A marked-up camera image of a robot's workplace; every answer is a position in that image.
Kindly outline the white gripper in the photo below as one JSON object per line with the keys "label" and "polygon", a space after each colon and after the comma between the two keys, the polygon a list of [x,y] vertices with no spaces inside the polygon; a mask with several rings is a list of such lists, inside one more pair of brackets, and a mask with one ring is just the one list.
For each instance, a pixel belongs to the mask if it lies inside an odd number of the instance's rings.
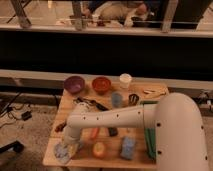
{"label": "white gripper", "polygon": [[70,136],[63,136],[61,141],[62,147],[68,150],[68,155],[73,157],[79,150],[80,143],[77,139]]}

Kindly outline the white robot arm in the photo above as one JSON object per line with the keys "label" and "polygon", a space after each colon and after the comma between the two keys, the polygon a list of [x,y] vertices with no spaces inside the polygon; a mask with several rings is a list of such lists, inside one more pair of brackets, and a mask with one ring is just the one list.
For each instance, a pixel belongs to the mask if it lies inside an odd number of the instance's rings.
{"label": "white robot arm", "polygon": [[155,104],[91,112],[81,102],[67,117],[62,143],[80,142],[84,128],[153,128],[157,171],[209,171],[205,131],[197,104],[187,95],[171,93]]}

